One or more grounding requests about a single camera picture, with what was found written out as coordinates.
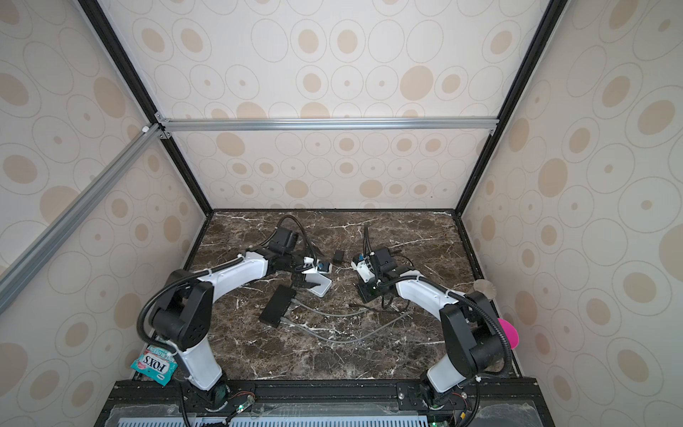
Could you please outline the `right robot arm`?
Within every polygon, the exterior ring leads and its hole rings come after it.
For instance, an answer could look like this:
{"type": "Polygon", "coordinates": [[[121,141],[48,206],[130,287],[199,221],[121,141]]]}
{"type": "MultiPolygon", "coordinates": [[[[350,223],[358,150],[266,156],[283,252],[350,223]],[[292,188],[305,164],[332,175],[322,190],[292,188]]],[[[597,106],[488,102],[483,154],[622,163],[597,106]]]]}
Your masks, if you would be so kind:
{"type": "Polygon", "coordinates": [[[480,375],[507,374],[512,344],[484,294],[457,292],[427,279],[419,270],[398,264],[387,248],[358,254],[351,266],[364,301],[393,294],[440,321],[446,355],[426,371],[426,398],[439,398],[480,375]]]}

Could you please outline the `black network switch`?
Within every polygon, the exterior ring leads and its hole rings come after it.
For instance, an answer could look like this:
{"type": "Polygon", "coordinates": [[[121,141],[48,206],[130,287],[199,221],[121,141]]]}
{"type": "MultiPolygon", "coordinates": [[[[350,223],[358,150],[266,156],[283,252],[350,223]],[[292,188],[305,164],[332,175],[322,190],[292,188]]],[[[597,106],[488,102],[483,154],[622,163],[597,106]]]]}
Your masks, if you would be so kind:
{"type": "Polygon", "coordinates": [[[261,312],[258,318],[259,322],[270,327],[279,327],[295,297],[296,290],[294,288],[278,286],[261,312]]]}

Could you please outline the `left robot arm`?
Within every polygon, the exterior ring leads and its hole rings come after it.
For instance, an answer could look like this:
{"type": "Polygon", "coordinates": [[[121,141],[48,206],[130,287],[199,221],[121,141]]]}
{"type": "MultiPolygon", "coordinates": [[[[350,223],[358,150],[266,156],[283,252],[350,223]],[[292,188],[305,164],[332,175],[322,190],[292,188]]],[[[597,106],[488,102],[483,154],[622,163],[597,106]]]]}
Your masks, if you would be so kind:
{"type": "Polygon", "coordinates": [[[136,333],[144,343],[169,352],[172,361],[189,374],[193,390],[217,409],[228,399],[229,386],[207,338],[213,304],[277,272],[292,274],[298,286],[328,286],[330,267],[301,222],[284,215],[268,238],[235,259],[199,272],[173,272],[142,307],[136,333]]]}

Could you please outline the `white rectangular box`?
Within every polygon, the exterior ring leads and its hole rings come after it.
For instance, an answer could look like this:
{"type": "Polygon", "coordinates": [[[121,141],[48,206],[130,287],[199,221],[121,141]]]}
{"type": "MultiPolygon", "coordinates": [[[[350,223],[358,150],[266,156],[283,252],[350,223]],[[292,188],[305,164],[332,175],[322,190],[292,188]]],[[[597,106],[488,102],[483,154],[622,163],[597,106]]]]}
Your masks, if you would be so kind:
{"type": "Polygon", "coordinates": [[[319,298],[323,298],[333,284],[332,279],[319,272],[304,272],[303,277],[302,288],[307,289],[319,298]]]}

